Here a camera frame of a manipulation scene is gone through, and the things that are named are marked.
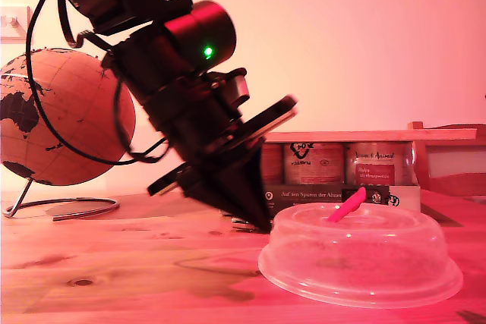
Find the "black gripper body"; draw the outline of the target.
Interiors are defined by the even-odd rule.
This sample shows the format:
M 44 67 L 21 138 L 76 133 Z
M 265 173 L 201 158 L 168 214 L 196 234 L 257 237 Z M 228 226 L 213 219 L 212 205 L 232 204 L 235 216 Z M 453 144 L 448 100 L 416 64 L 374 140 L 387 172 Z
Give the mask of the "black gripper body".
M 181 77 L 147 99 L 150 123 L 185 163 L 148 187 L 154 195 L 178 183 L 187 167 L 222 168 L 238 145 L 250 146 L 293 118 L 297 100 L 287 95 L 244 122 L 238 107 L 249 99 L 244 73 L 204 73 Z

